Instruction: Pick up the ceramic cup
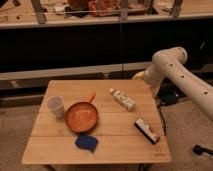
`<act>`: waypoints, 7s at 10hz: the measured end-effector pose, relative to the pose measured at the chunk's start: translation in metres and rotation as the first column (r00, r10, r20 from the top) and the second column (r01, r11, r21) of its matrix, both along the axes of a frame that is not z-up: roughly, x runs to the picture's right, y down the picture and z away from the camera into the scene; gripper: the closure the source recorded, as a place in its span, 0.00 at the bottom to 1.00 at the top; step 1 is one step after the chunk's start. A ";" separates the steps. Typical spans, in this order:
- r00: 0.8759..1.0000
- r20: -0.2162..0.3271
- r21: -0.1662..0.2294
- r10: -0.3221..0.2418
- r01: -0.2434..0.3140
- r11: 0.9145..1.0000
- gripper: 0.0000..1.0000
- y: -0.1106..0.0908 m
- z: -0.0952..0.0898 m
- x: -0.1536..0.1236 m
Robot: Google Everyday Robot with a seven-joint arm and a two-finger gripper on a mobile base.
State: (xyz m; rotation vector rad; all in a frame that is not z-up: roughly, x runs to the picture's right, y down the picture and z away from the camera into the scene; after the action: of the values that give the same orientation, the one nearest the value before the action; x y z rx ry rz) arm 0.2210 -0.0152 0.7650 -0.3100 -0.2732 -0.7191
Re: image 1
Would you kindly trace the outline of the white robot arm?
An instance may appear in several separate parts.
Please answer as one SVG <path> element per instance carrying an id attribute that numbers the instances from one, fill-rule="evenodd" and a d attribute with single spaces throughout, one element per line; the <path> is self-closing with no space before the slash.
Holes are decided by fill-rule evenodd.
<path id="1" fill-rule="evenodd" d="M 160 50 L 153 55 L 152 64 L 133 79 L 145 81 L 157 93 L 164 78 L 168 78 L 213 122 L 213 86 L 184 67 L 187 58 L 182 47 Z"/>

